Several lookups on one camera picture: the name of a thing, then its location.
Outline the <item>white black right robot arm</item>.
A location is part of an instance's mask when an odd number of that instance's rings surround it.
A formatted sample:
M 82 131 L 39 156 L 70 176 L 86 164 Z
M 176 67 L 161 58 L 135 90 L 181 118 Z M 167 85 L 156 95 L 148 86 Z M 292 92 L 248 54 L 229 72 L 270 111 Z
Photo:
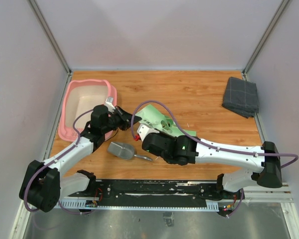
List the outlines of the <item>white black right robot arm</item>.
M 221 199 L 248 186 L 280 188 L 283 184 L 280 156 L 270 141 L 261 146 L 237 146 L 156 132 L 148 133 L 141 140 L 143 150 L 162 157 L 169 164 L 217 163 L 240 167 L 233 173 L 218 175 L 215 192 Z

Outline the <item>green cat litter bag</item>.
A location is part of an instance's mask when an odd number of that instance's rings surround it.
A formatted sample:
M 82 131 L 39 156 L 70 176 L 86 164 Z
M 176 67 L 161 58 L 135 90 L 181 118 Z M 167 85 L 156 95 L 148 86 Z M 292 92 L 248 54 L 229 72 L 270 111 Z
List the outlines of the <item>green cat litter bag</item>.
M 134 110 L 134 116 L 142 117 L 139 123 L 148 125 L 149 127 L 166 133 L 170 136 L 178 137 L 181 135 L 188 134 L 190 136 L 196 136 L 197 132 L 192 130 L 180 130 L 175 123 L 174 119 L 170 116 L 162 114 L 158 109 L 156 109 L 152 104 L 145 106 L 140 111 L 139 108 L 142 106 L 140 104 Z

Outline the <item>pink litter box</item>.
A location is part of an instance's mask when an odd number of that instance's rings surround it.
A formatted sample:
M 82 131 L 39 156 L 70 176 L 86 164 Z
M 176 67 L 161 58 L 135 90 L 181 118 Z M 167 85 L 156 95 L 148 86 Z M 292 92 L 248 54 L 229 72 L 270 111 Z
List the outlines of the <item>pink litter box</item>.
M 112 104 L 116 106 L 117 90 L 107 80 L 72 80 L 62 103 L 59 137 L 65 141 L 75 141 L 78 134 L 73 129 L 74 120 L 95 106 L 104 104 L 108 97 L 113 98 Z

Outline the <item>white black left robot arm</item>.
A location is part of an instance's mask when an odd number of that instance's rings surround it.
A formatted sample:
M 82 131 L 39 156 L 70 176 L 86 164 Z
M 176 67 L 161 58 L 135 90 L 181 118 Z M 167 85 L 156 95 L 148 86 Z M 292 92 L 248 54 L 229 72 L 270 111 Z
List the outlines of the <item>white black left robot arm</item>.
M 142 119 L 118 106 L 109 109 L 98 105 L 88 113 L 90 120 L 83 131 L 77 132 L 78 137 L 72 144 L 45 161 L 33 160 L 28 165 L 19 198 L 29 212 L 49 212 L 61 198 L 77 191 L 86 197 L 93 196 L 97 190 L 97 185 L 92 182 L 94 175 L 79 172 L 64 178 L 64 174 L 81 159 L 94 153 L 105 142 L 107 133 L 117 129 L 126 131 L 132 123 Z

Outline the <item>grey metal scoop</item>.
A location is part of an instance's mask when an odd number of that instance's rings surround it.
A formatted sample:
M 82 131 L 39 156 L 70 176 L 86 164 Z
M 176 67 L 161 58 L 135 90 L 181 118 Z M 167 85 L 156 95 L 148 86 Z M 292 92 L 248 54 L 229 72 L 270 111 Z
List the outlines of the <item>grey metal scoop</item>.
M 131 144 L 128 144 L 128 143 L 113 141 L 108 146 L 107 151 L 109 153 L 113 154 L 114 156 L 122 158 L 124 160 L 131 160 L 134 157 L 136 157 L 136 158 L 144 159 L 144 160 L 147 160 L 147 161 L 153 161 L 148 156 L 137 154 L 134 146 L 131 145 Z

